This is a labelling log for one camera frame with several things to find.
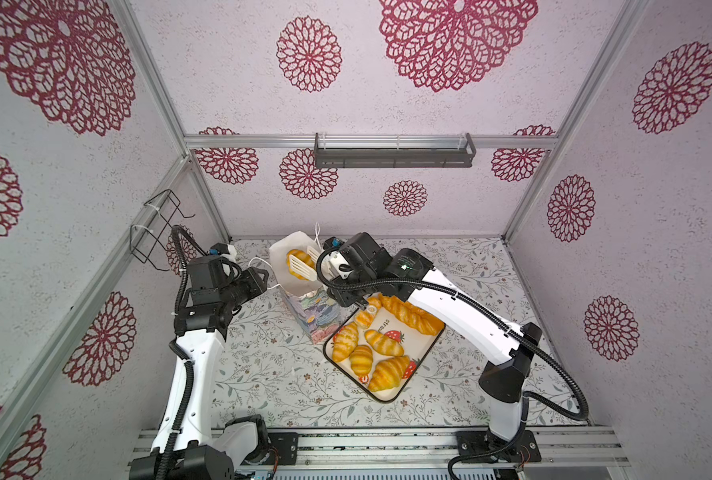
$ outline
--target wire basket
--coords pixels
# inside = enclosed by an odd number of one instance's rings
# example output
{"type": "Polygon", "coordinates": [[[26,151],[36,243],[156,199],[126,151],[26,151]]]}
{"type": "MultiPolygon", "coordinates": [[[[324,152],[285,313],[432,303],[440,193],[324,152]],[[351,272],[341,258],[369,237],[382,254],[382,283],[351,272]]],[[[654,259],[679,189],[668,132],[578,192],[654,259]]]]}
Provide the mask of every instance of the wire basket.
{"type": "Polygon", "coordinates": [[[181,201],[177,194],[172,190],[167,189],[163,190],[161,193],[155,195],[143,204],[143,206],[148,206],[156,210],[156,215],[153,216],[145,225],[130,225],[130,253],[142,264],[151,264],[153,265],[153,268],[161,272],[169,271],[169,269],[166,268],[159,268],[153,262],[151,256],[153,254],[153,250],[156,248],[157,245],[160,246],[162,250],[164,250],[164,254],[166,255],[166,246],[161,242],[161,237],[165,233],[168,233],[172,230],[172,219],[175,217],[176,214],[178,214],[182,219],[193,218],[195,216],[195,214],[183,214],[182,210],[180,210],[180,203],[181,201]],[[167,206],[169,205],[173,207],[172,212],[168,215],[164,215],[162,211],[166,210],[167,206]],[[151,228],[157,218],[164,220],[164,224],[162,225],[158,233],[151,228]],[[153,239],[153,243],[151,247],[146,251],[146,248],[141,248],[140,245],[143,244],[149,236],[153,239]]]}

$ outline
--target metal bracket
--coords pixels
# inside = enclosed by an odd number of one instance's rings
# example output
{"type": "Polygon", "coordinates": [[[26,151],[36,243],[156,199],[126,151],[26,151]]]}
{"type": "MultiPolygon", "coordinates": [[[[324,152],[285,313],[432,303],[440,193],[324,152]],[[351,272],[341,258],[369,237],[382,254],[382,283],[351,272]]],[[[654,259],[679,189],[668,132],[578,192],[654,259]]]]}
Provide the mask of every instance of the metal bracket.
{"type": "MultiPolygon", "coordinates": [[[[489,440],[486,438],[485,430],[457,432],[455,437],[457,437],[457,450],[461,456],[478,455],[492,449],[489,445],[489,440]]],[[[540,449],[534,439],[534,433],[529,430],[526,430],[521,435],[521,438],[513,448],[498,454],[497,458],[521,465],[525,463],[540,463],[542,461],[542,455],[540,455],[540,449]]],[[[487,458],[474,458],[473,460],[462,460],[462,463],[494,463],[494,461],[488,461],[487,458]]]]}
{"type": "Polygon", "coordinates": [[[470,134],[457,148],[321,148],[319,135],[313,141],[317,168],[470,168],[476,157],[476,146],[470,134]]]}
{"type": "MultiPolygon", "coordinates": [[[[276,448],[278,452],[278,465],[295,465],[297,463],[297,437],[299,435],[295,432],[285,432],[285,433],[269,433],[268,437],[271,439],[271,446],[276,448]]],[[[244,461],[241,465],[254,467],[258,465],[263,466],[273,466],[276,462],[274,457],[274,452],[270,455],[265,456],[262,462],[258,464],[250,465],[244,461]]]]}

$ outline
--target bread roll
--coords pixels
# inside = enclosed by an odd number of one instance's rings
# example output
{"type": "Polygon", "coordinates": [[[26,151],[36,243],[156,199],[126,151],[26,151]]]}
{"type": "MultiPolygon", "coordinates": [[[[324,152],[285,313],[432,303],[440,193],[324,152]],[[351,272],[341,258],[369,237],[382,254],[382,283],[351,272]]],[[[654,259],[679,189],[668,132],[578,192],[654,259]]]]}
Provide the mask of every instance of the bread roll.
{"type": "Polygon", "coordinates": [[[351,353],[351,370],[358,376],[369,375],[372,371],[372,349],[369,345],[359,345],[351,353]]]}
{"type": "Polygon", "coordinates": [[[363,336],[377,353],[388,356],[403,355],[403,347],[399,342],[383,335],[377,330],[367,330],[363,336]]]}
{"type": "Polygon", "coordinates": [[[374,368],[372,379],[367,387],[369,391],[379,392],[380,390],[398,387],[410,361],[408,356],[405,355],[379,362],[374,368]]]}
{"type": "MultiPolygon", "coordinates": [[[[371,306],[375,307],[378,310],[382,308],[380,299],[378,299],[376,296],[369,297],[367,299],[367,302],[369,302],[371,306]]],[[[372,315],[367,310],[362,310],[361,312],[356,314],[356,319],[354,320],[354,322],[356,322],[357,325],[366,330],[372,325],[375,315],[372,315]]]]}
{"type": "Polygon", "coordinates": [[[334,337],[334,347],[332,348],[332,360],[341,362],[348,358],[358,344],[358,328],[351,322],[337,332],[334,337]]]}

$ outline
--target white tray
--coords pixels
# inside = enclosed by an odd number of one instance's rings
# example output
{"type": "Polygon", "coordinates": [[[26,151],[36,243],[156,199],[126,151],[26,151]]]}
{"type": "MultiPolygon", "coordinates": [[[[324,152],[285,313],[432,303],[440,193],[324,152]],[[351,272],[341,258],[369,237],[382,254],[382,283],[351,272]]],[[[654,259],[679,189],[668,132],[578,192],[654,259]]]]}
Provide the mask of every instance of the white tray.
{"type": "MultiPolygon", "coordinates": [[[[345,319],[345,321],[341,325],[341,328],[337,329],[337,332],[339,332],[343,326],[347,325],[348,323],[351,323],[358,312],[360,312],[360,310],[356,310],[355,312],[351,313],[349,317],[345,319]]],[[[444,326],[444,328],[442,328],[437,335],[423,335],[422,333],[413,329],[406,323],[400,322],[395,316],[393,316],[391,312],[385,310],[384,308],[381,308],[377,311],[377,315],[374,317],[372,325],[367,330],[377,330],[382,334],[385,334],[386,332],[390,332],[392,330],[401,332],[403,334],[401,339],[401,346],[404,349],[404,355],[408,355],[409,358],[412,359],[413,362],[415,362],[416,371],[417,367],[422,364],[430,349],[433,348],[433,345],[444,332],[444,329],[446,329],[446,326],[444,326]]],[[[334,360],[332,360],[332,350],[334,348],[333,338],[337,334],[337,332],[332,334],[332,336],[330,336],[323,344],[323,355],[327,358],[327,360],[333,363],[342,373],[347,375],[351,380],[353,380],[356,385],[358,385],[362,390],[369,394],[369,396],[371,396],[378,402],[391,403],[393,400],[395,400],[401,393],[401,390],[403,390],[404,386],[414,376],[414,371],[412,371],[412,374],[409,375],[409,378],[401,379],[401,382],[399,383],[398,387],[387,390],[380,390],[379,392],[370,392],[370,390],[367,388],[367,385],[369,385],[369,380],[372,379],[372,374],[374,373],[375,367],[381,360],[389,359],[391,357],[387,355],[381,355],[380,353],[377,353],[374,351],[374,349],[372,349],[372,356],[374,360],[372,363],[372,371],[369,373],[368,380],[366,380],[365,382],[361,382],[359,380],[358,375],[353,373],[353,370],[351,370],[351,359],[345,359],[341,362],[335,362],[334,360]]],[[[363,335],[364,332],[364,329],[358,327],[358,345],[369,345],[369,343],[367,343],[367,339],[363,335]]]]}

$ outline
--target table surface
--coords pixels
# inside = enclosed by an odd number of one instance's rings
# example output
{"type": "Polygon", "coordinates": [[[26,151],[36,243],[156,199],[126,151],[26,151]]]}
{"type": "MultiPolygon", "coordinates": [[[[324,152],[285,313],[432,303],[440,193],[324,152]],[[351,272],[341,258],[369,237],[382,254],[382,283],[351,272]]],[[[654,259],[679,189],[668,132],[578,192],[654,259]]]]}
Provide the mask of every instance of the table surface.
{"type": "MultiPolygon", "coordinates": [[[[408,247],[427,256],[498,315],[519,324],[537,322],[501,240],[378,242],[391,254],[408,247]]],[[[272,243],[237,241],[241,265],[253,256],[267,259],[272,243]]],[[[343,318],[350,312],[343,309],[343,318]]],[[[550,352],[545,340],[540,347],[550,352]]],[[[478,385],[485,364],[481,352],[447,328],[396,401],[375,402],[323,358],[321,344],[313,345],[274,289],[247,302],[231,323],[217,365],[211,413],[215,426],[255,413],[271,427],[485,425],[489,400],[478,385]]],[[[524,389],[576,409],[565,383],[538,358],[524,389]]],[[[529,425],[574,424],[532,400],[529,425]]]]}

